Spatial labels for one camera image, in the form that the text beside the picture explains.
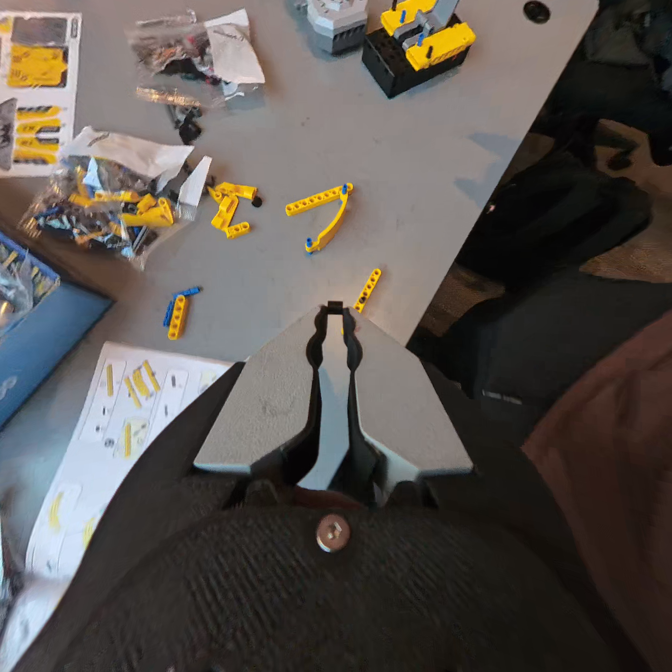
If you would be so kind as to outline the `dark backpack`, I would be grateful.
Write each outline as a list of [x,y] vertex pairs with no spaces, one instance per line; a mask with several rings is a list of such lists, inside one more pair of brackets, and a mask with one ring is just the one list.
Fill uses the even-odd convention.
[[623,245],[651,218],[651,197],[634,181],[552,152],[492,195],[456,263],[522,288]]

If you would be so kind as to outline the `short thick yellow beam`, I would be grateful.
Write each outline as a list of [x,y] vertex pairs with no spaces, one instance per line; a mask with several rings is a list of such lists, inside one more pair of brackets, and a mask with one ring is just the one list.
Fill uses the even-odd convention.
[[172,301],[167,324],[167,337],[170,341],[180,340],[186,330],[188,320],[189,297],[178,294]]

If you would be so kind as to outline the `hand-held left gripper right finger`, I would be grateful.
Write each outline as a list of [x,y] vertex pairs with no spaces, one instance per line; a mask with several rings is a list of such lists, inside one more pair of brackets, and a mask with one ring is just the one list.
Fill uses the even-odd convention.
[[349,494],[391,494],[402,482],[470,474],[474,463],[420,359],[381,328],[343,310],[348,349]]

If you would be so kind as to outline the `yellow black sticker sheet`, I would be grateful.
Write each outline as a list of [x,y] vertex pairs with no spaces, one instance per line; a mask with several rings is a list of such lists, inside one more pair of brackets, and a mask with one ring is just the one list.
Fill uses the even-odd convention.
[[48,176],[74,136],[81,13],[1,11],[1,178]]

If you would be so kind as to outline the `loose black connector pieces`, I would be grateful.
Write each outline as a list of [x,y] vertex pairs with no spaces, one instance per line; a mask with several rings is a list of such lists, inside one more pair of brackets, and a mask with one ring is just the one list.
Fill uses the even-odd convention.
[[193,145],[202,135],[200,119],[203,112],[200,106],[165,105],[173,128],[177,130],[184,145]]

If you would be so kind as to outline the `blue cardboard kit box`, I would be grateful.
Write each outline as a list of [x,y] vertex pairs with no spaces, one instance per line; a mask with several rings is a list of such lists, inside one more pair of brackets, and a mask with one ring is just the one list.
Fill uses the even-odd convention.
[[1,427],[112,305],[1,233]]

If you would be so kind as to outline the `yellow curved panel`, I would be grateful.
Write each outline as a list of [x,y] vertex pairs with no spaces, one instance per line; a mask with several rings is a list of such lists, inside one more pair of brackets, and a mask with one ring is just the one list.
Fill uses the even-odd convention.
[[349,196],[350,194],[346,196],[340,195],[341,205],[339,207],[339,210],[337,211],[337,214],[335,215],[331,223],[319,233],[318,237],[315,240],[313,240],[314,254],[318,253],[319,251],[322,251],[334,239],[335,235],[339,231],[348,205]]

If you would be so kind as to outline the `black holed robot base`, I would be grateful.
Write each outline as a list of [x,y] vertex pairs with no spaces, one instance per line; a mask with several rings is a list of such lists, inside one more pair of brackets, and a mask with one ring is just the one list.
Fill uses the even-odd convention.
[[[458,22],[461,20],[453,14],[446,27]],[[413,30],[407,41],[410,44],[414,43],[419,33]],[[406,49],[402,42],[393,36],[390,37],[383,28],[365,36],[362,63],[389,99],[460,67],[469,52],[468,49],[466,53],[444,63],[416,72],[406,59]]]

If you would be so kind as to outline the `grey robot hub block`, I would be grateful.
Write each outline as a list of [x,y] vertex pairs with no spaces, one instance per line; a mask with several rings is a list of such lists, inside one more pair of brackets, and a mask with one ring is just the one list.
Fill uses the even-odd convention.
[[303,1],[320,50],[339,56],[361,48],[368,22],[368,1]]

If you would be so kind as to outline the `person's torso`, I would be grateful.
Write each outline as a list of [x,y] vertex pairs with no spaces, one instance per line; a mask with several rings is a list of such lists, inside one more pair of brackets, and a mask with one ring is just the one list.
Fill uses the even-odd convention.
[[671,670],[671,311],[584,374],[523,451],[604,601]]

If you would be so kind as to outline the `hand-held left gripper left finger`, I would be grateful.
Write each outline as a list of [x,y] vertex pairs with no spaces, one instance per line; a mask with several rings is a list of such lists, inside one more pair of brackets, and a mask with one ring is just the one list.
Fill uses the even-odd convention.
[[298,484],[315,466],[327,307],[315,307],[245,362],[195,466]]

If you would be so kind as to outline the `clear bag black parts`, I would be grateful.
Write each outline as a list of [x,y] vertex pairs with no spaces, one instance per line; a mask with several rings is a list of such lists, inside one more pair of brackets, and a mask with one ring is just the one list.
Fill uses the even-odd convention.
[[223,107],[265,86],[247,10],[197,20],[180,15],[137,21],[124,30],[139,99],[181,107]]

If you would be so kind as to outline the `grey desk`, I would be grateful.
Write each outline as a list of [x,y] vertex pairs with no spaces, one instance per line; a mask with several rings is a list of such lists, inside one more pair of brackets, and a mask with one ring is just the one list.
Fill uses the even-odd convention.
[[[597,1],[547,1],[551,17],[529,21],[523,1],[461,1],[476,33],[464,65],[387,99],[359,53],[324,58],[285,1],[2,1],[4,9],[82,12],[76,130],[177,142],[160,105],[135,94],[124,27],[191,8],[210,19],[245,7],[266,85],[202,120],[192,161],[212,157],[218,180],[256,186],[242,203],[251,233],[228,241],[211,226],[214,203],[147,258],[143,272],[72,244],[29,244],[116,304],[36,391],[1,435],[7,529],[26,552],[46,491],[85,404],[105,341],[235,362],[304,315],[351,305],[372,268],[384,274],[365,315],[405,345],[492,191],[583,37]],[[352,183],[341,227],[307,255],[341,201],[295,216],[285,206]],[[163,318],[175,292],[189,296],[181,339]]]

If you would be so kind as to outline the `clear bag yellow connectors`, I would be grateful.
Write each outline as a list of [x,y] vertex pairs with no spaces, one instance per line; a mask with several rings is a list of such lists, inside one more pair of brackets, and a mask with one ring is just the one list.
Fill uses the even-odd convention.
[[212,157],[194,163],[193,151],[86,126],[57,153],[19,227],[143,270],[155,248],[196,220]]

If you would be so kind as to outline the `long yellow holed beam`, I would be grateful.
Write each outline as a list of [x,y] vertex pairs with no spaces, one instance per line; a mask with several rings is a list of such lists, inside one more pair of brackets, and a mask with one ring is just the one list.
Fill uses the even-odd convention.
[[363,309],[367,303],[367,301],[370,299],[371,294],[376,287],[376,284],[380,280],[380,277],[382,275],[382,271],[379,268],[375,268],[372,273],[370,274],[370,277],[366,281],[363,289],[359,293],[359,297],[357,298],[357,301],[354,303],[354,305],[351,307],[352,310],[362,313]]
[[341,187],[342,185],[339,185],[291,202],[285,206],[285,213],[287,216],[295,216],[325,204],[340,201]]

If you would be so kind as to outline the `yellow slanted brick piece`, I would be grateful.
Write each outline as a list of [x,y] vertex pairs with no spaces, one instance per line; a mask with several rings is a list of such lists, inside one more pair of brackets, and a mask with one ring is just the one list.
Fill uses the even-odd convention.
[[257,196],[257,189],[252,186],[247,186],[247,185],[239,185],[235,183],[229,183],[226,181],[223,181],[217,185],[214,186],[208,186],[208,193],[209,195],[217,202],[219,203],[221,197],[224,194],[229,194],[229,195],[236,195],[238,197],[242,197],[248,200],[252,200],[255,196]]

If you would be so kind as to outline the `white instruction booklet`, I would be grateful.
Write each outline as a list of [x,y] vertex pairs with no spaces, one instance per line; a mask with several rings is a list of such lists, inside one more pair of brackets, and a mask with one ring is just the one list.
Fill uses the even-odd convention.
[[11,671],[79,569],[100,519],[149,444],[231,362],[106,342],[25,556],[27,577],[1,630]]

